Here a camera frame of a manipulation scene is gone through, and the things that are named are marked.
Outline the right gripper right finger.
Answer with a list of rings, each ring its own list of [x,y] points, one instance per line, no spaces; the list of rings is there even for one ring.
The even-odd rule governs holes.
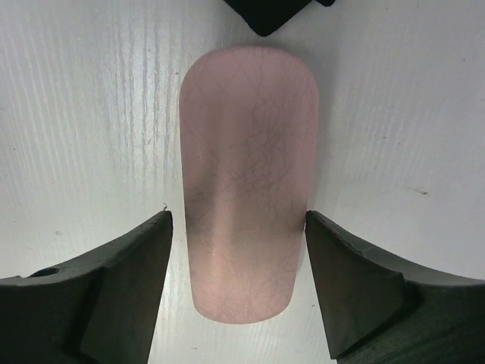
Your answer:
[[[484,282],[408,261],[309,211],[305,238],[338,363],[482,363]]]

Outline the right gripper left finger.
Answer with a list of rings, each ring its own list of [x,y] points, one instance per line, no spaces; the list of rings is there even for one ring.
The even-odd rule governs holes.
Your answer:
[[[159,212],[128,233],[1,281],[3,363],[145,363],[173,238]]]

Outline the pink glasses case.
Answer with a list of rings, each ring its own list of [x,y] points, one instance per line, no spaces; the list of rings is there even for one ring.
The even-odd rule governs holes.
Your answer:
[[[261,322],[293,294],[311,195],[318,87],[281,49],[203,55],[183,79],[180,146],[192,299],[204,317]]]

